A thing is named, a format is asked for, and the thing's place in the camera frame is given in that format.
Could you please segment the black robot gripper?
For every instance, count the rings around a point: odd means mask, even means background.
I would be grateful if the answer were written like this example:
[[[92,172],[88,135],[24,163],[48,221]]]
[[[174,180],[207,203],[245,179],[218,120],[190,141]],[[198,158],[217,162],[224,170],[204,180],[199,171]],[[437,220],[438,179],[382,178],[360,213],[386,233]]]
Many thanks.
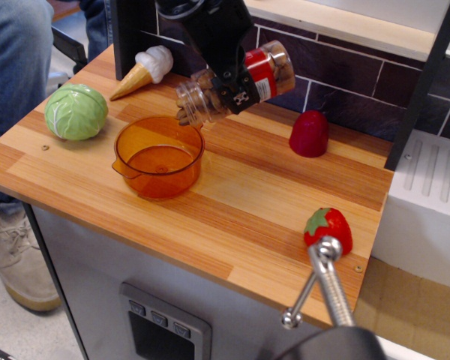
[[[255,82],[243,64],[242,41],[253,28],[243,1],[184,1],[181,24],[216,73],[212,80],[222,104],[238,115],[260,102]]]

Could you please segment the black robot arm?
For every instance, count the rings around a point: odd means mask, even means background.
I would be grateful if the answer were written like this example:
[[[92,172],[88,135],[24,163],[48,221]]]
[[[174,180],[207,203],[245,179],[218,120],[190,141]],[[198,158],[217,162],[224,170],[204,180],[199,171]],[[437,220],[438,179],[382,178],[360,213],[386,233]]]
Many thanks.
[[[190,45],[214,72],[213,86],[234,114],[260,102],[245,66],[245,36],[254,23],[243,1],[156,1],[161,17],[180,23]]]

